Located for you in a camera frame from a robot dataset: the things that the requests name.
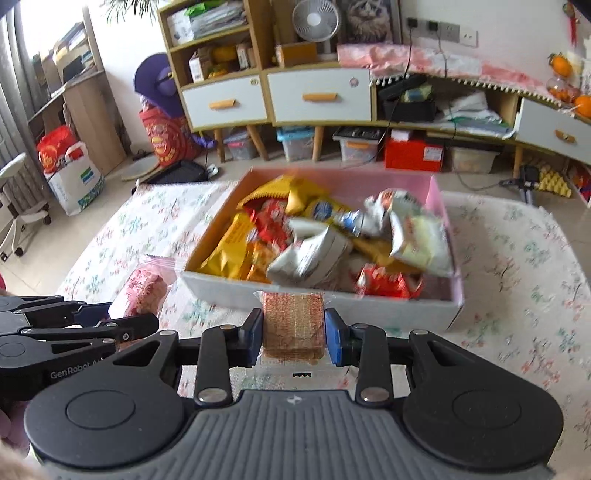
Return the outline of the pink cracker pack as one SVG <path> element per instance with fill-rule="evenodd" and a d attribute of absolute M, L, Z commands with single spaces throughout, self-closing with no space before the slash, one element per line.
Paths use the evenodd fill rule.
<path fill-rule="evenodd" d="M 135 269 L 109 307 L 111 318 L 157 315 L 168 293 L 168 283 L 152 267 Z"/>

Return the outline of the brown cracker pack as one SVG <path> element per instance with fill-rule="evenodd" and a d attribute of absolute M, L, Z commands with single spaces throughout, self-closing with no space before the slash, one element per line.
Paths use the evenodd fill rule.
<path fill-rule="evenodd" d="M 317 364 L 325 356 L 325 302 L 318 293 L 259 292 L 263 354 L 287 362 Z"/>

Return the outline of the gold snack bar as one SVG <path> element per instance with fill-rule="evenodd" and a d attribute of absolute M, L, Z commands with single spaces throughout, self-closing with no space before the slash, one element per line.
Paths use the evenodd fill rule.
<path fill-rule="evenodd" d="M 351 238 L 353 248 L 359 251 L 370 262 L 384 267 L 389 273 L 422 274 L 422 270 L 391 257 L 391 244 L 385 240 L 375 238 Z"/>

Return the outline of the red white snack packet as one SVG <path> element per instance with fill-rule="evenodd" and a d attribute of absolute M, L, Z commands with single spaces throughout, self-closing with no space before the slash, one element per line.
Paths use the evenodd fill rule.
<path fill-rule="evenodd" d="M 245 203 L 243 209 L 256 226 L 259 239 L 276 252 L 282 252 L 294 243 L 294 233 L 287 216 L 287 201 L 259 198 Z"/>

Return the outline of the pink white cardboard box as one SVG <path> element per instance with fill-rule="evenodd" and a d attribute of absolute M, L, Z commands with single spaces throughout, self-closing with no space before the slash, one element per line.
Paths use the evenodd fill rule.
<path fill-rule="evenodd" d="M 317 294 L 349 322 L 448 329 L 462 280 L 436 178 L 253 168 L 228 192 L 181 277 L 197 299 L 249 310 Z"/>

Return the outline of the white office chair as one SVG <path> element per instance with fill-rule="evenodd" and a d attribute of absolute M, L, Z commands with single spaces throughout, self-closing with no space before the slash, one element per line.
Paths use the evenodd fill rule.
<path fill-rule="evenodd" d="M 11 215 L 7 233 L 1 242 L 2 262 L 6 262 L 10 256 L 22 257 L 24 255 L 21 244 L 32 226 L 39 223 L 50 225 L 52 222 L 48 202 L 40 201 L 28 209 L 22 210 L 5 192 L 9 182 L 24 169 L 28 160 L 29 156 L 26 153 L 21 153 L 1 168 L 1 201 Z"/>

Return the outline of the white green snack bag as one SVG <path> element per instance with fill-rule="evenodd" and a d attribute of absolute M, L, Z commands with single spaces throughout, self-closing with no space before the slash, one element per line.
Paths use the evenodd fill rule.
<path fill-rule="evenodd" d="M 335 226 L 349 236 L 391 244 L 390 256 L 423 273 L 451 278 L 454 260 L 443 219 L 406 190 L 386 189 L 363 201 L 363 209 L 335 215 Z"/>

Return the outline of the white shopping bag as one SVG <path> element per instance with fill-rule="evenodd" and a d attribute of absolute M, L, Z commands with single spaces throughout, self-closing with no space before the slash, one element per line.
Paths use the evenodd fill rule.
<path fill-rule="evenodd" d="M 67 216 L 87 208 L 102 192 L 105 180 L 84 142 L 67 125 L 52 130 L 37 145 L 47 183 Z"/>

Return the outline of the blue lid storage bin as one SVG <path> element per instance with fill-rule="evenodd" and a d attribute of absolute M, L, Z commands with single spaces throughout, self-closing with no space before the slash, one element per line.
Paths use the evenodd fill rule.
<path fill-rule="evenodd" d="M 314 128 L 303 126 L 280 127 L 276 129 L 276 139 L 283 145 L 283 152 L 287 162 L 312 158 L 315 142 Z"/>

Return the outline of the wooden desk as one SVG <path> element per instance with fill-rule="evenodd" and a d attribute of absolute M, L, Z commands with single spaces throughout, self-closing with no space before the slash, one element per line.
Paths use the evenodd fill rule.
<path fill-rule="evenodd" d="M 126 131 L 86 6 L 49 51 L 33 57 L 33 66 L 44 98 L 28 119 L 34 139 L 66 125 L 103 175 L 115 170 L 127 157 Z"/>

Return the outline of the yellow egg tray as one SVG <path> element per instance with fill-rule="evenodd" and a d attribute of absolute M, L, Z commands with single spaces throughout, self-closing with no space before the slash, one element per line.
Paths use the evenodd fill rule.
<path fill-rule="evenodd" d="M 565 178 L 549 166 L 543 166 L 540 170 L 540 182 L 538 191 L 549 192 L 562 198 L 570 198 L 572 190 Z"/>

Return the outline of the black bag on shelf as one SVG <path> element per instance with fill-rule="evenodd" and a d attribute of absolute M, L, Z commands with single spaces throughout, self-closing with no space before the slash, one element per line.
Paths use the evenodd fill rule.
<path fill-rule="evenodd" d="M 431 122 L 438 113 L 433 85 L 419 74 L 379 86 L 377 109 L 380 119 L 403 123 Z"/>

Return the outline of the low wooden tv stand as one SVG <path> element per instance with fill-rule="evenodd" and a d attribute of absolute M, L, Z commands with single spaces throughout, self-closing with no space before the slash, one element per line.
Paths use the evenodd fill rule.
<path fill-rule="evenodd" d="M 520 168 L 527 150 L 540 150 L 562 155 L 588 165 L 590 163 L 590 119 L 573 111 L 573 102 L 549 103 L 497 88 L 473 86 L 447 78 L 427 76 L 433 85 L 438 113 L 431 122 L 403 123 L 379 118 L 378 87 L 388 81 L 407 78 L 372 80 L 372 102 L 375 121 L 389 128 L 410 128 L 447 133 L 452 139 L 475 138 L 478 141 L 503 144 L 514 149 L 513 176 Z"/>

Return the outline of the pink cloth cover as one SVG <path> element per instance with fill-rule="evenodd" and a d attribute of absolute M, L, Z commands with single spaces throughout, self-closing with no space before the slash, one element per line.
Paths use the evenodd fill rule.
<path fill-rule="evenodd" d="M 339 44 L 342 68 L 365 68 L 373 79 L 421 74 L 447 78 L 473 86 L 497 88 L 540 101 L 557 104 L 545 84 L 518 70 L 461 54 L 394 44 Z"/>

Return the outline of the white desk fan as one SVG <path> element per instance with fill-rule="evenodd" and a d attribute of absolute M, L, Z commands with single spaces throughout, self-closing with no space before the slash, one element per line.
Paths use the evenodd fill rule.
<path fill-rule="evenodd" d="M 301 0 L 291 13 L 294 30 L 304 41 L 314 43 L 322 61 L 337 59 L 337 40 L 341 14 L 329 0 Z"/>

